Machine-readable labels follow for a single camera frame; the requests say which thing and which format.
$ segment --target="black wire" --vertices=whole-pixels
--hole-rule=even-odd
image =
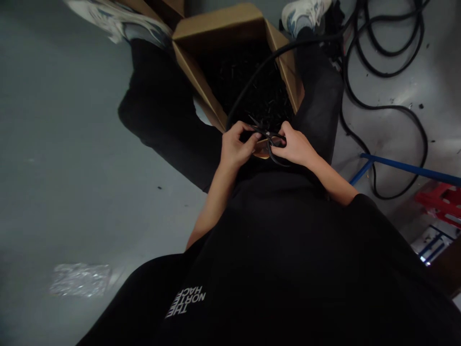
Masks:
[[[230,110],[230,112],[228,114],[227,123],[226,123],[226,131],[228,131],[232,127],[232,124],[233,124],[232,120],[234,118],[234,114],[235,114],[235,111],[236,111],[237,107],[239,106],[240,102],[244,98],[246,92],[248,91],[248,88],[253,84],[254,79],[257,77],[259,72],[265,67],[265,65],[267,65],[269,62],[273,61],[274,59],[278,58],[280,55],[286,53],[287,51],[292,50],[292,49],[297,48],[297,47],[300,47],[300,46],[311,45],[311,44],[315,44],[315,43],[319,43],[319,42],[325,42],[325,41],[336,41],[336,40],[339,40],[341,42],[341,46],[343,46],[343,44],[344,44],[344,38],[343,38],[344,32],[347,30],[347,28],[353,22],[353,25],[354,25],[354,37],[353,37],[352,42],[351,42],[351,44],[349,46],[349,49],[347,51],[346,56],[344,56],[343,52],[341,51],[341,54],[342,54],[341,70],[342,70],[342,74],[343,74],[344,83],[346,85],[346,90],[347,90],[349,96],[352,98],[352,100],[355,101],[355,103],[357,105],[359,105],[360,107],[362,107],[362,108],[369,109],[369,110],[374,110],[374,111],[383,110],[383,109],[394,109],[394,110],[402,111],[405,114],[409,115],[409,117],[413,120],[413,122],[417,126],[417,128],[418,128],[418,130],[419,130],[419,132],[421,134],[421,137],[423,139],[423,158],[422,158],[421,164],[420,164],[420,167],[423,167],[425,162],[426,162],[426,158],[427,158],[428,144],[427,144],[426,132],[425,132],[421,122],[419,121],[418,116],[412,110],[410,110],[410,109],[408,109],[407,107],[404,107],[404,106],[394,106],[394,105],[392,105],[392,106],[376,106],[376,107],[374,107],[374,106],[370,106],[370,105],[367,105],[367,104],[361,102],[357,98],[357,96],[353,93],[353,91],[351,89],[351,84],[350,84],[350,81],[349,81],[349,71],[348,71],[349,59],[350,59],[351,52],[352,52],[354,47],[357,48],[357,51],[359,53],[359,57],[363,61],[364,65],[370,70],[371,73],[373,73],[373,74],[375,74],[375,75],[377,75],[379,77],[389,78],[389,77],[396,76],[396,75],[400,74],[401,72],[403,72],[406,68],[408,68],[408,66],[410,66],[410,64],[416,58],[416,55],[418,54],[419,49],[421,48],[421,45],[423,43],[425,26],[424,26],[424,20],[423,20],[423,16],[422,16],[422,11],[428,5],[430,0],[426,0],[424,3],[422,3],[422,0],[413,0],[413,1],[414,1],[414,4],[415,4],[415,10],[410,12],[410,13],[407,13],[407,14],[404,14],[404,15],[380,15],[380,16],[370,18],[369,11],[368,11],[368,0],[357,0],[357,3],[355,5],[355,9],[354,9],[353,14],[350,16],[350,18],[348,19],[348,21],[346,22],[344,27],[337,34],[330,35],[330,36],[323,36],[323,37],[313,37],[313,38],[310,38],[310,39],[307,39],[307,40],[297,40],[297,41],[291,42],[291,43],[287,44],[286,46],[284,46],[284,47],[276,50],[275,52],[273,52],[266,60],[263,61],[263,63],[261,65],[259,65],[259,67],[255,71],[255,73],[251,76],[251,78],[248,81],[247,85],[243,88],[243,90],[241,91],[241,93],[238,96],[237,100],[235,101],[232,109]],[[360,29],[358,29],[358,20],[359,20],[358,13],[360,12],[361,9],[363,9],[364,13],[365,13],[365,24]],[[415,29],[413,30],[413,34],[412,34],[411,38],[404,45],[404,47],[402,49],[400,49],[400,50],[398,50],[396,52],[391,52],[391,51],[387,51],[387,50],[385,50],[384,48],[381,47],[381,45],[378,43],[378,41],[377,41],[377,39],[375,37],[375,34],[373,32],[372,24],[378,23],[378,22],[400,22],[400,21],[404,21],[406,19],[412,18],[414,16],[416,16]],[[398,71],[396,71],[396,72],[383,73],[383,72],[380,72],[377,69],[375,69],[368,62],[368,60],[366,59],[366,57],[365,57],[365,55],[364,55],[364,53],[362,51],[362,47],[360,45],[359,38],[360,38],[361,34],[365,30],[368,31],[370,39],[371,39],[372,43],[374,44],[374,46],[376,47],[376,49],[379,52],[381,52],[383,55],[390,56],[390,57],[397,56],[397,55],[403,53],[404,51],[406,51],[410,47],[410,45],[414,42],[418,31],[419,31],[420,35],[419,35],[419,41],[418,41],[417,47],[416,47],[412,57],[405,63],[405,65],[402,68],[400,68]],[[363,142],[363,140],[347,126],[347,123],[346,123],[346,121],[344,119],[344,113],[343,113],[342,109],[340,110],[340,123],[341,123],[342,127],[344,128],[344,130],[346,131],[346,133],[349,134],[354,139],[354,141],[367,154],[370,154],[370,150],[368,149],[366,144]],[[410,181],[408,186],[403,191],[401,191],[400,193],[398,193],[398,194],[396,194],[394,196],[390,196],[390,197],[384,197],[384,196],[380,195],[378,193],[377,189],[376,189],[376,168],[375,168],[374,164],[373,164],[373,177],[374,177],[374,182],[373,182],[373,193],[374,193],[374,195],[379,199],[387,199],[388,200],[388,199],[394,199],[394,198],[400,197],[404,193],[406,193],[413,186],[414,182],[418,178],[418,175],[414,176],[414,178]]]

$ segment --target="black scissors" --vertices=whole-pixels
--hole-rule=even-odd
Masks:
[[[269,153],[269,157],[274,161],[277,165],[280,165],[282,167],[289,167],[289,165],[280,163],[277,161],[275,158],[274,154],[272,154],[272,149],[270,148],[271,146],[273,147],[279,147],[279,148],[284,148],[286,147],[287,139],[279,135],[278,133],[275,132],[270,132],[268,130],[265,130],[258,121],[256,121],[255,118],[253,118],[251,115],[248,114],[248,116],[253,120],[254,125],[248,124],[252,129],[254,129],[256,132],[262,134],[264,137],[267,139],[267,152]]]

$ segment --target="gray floor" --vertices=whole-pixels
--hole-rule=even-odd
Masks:
[[[194,1],[192,12],[236,2]],[[254,1],[274,24],[285,2]],[[350,13],[354,1],[344,3]],[[372,4],[372,13],[408,9],[399,0]],[[436,141],[427,168],[454,175],[461,175],[460,11],[456,0],[429,5],[424,49],[401,76],[367,77],[355,54],[350,66],[362,100],[412,104]],[[410,30],[411,21],[376,32],[391,49]],[[184,249],[205,195],[119,123],[116,110],[132,70],[128,45],[113,45],[60,1],[4,0],[0,31],[0,344],[74,345],[137,266]],[[364,47],[386,71],[405,60],[380,58],[366,38]],[[348,122],[373,152],[419,161],[421,140],[409,119],[344,103]],[[339,128],[333,165],[347,179],[362,164],[359,152]],[[378,175],[383,194],[410,179],[386,167]],[[370,180],[364,177],[358,189],[371,195]],[[408,240],[427,223],[415,218],[412,192],[378,202]],[[48,294],[53,267],[74,262],[112,267],[104,297]]]

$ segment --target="plastic bag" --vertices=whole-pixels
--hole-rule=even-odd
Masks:
[[[110,267],[104,265],[58,264],[49,289],[56,296],[102,296],[110,278]]]

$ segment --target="white sneaker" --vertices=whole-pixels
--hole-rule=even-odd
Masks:
[[[332,0],[298,0],[290,2],[283,8],[282,24],[283,28],[295,36],[299,32],[296,28],[298,18],[306,16],[312,23],[312,28],[320,25],[322,16],[330,8]]]
[[[125,24],[146,28],[158,45],[163,47],[172,31],[164,23],[142,14],[125,10],[109,0],[63,0],[76,14],[111,34],[109,39],[119,43],[125,35]]]

